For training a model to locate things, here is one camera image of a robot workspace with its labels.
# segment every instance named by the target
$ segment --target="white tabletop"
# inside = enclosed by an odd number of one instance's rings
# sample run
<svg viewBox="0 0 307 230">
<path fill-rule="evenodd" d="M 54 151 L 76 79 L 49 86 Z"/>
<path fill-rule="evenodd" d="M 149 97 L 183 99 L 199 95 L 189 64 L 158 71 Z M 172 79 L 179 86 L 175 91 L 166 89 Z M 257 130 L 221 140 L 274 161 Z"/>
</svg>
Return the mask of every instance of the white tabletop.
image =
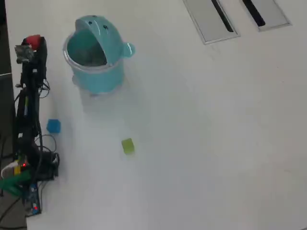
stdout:
<svg viewBox="0 0 307 230">
<path fill-rule="evenodd" d="M 13 82 L 14 45 L 43 35 L 51 94 L 40 119 L 62 123 L 59 178 L 29 230 L 307 226 L 307 3 L 279 0 L 293 26 L 259 33 L 239 1 L 221 2 L 241 37 L 204 46 L 182 0 L 6 0 Z M 62 54 L 88 14 L 137 50 L 123 86 L 96 100 Z"/>
</svg>

